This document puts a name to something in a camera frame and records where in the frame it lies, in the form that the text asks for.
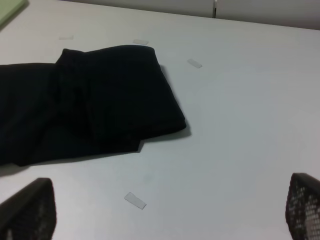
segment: white table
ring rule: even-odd
[[[51,178],[54,240],[290,240],[291,174],[320,179],[320,31],[32,0],[0,32],[0,64],[54,63],[63,48],[134,39],[155,48],[191,135],[140,153],[1,168],[0,201]]]

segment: black garment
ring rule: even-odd
[[[0,164],[134,152],[185,127],[151,47],[65,49],[56,64],[0,66]]]

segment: folded black fabric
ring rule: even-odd
[[[65,49],[56,64],[0,66],[0,164],[135,152],[185,127],[151,47]]]

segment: tape piece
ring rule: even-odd
[[[129,192],[125,197],[125,200],[127,200],[129,203],[135,205],[136,207],[140,209],[144,209],[147,204],[145,204],[142,200],[137,198],[132,192]]]
[[[193,60],[192,58],[190,58],[187,62],[190,63],[192,66],[196,67],[197,69],[202,68],[202,65],[197,61]]]
[[[147,45],[149,42],[146,40],[135,39],[133,40],[134,44]]]
[[[63,35],[59,37],[59,40],[73,40],[74,36],[73,35]]]

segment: green paper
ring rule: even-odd
[[[0,0],[0,26],[26,2],[27,0]]]

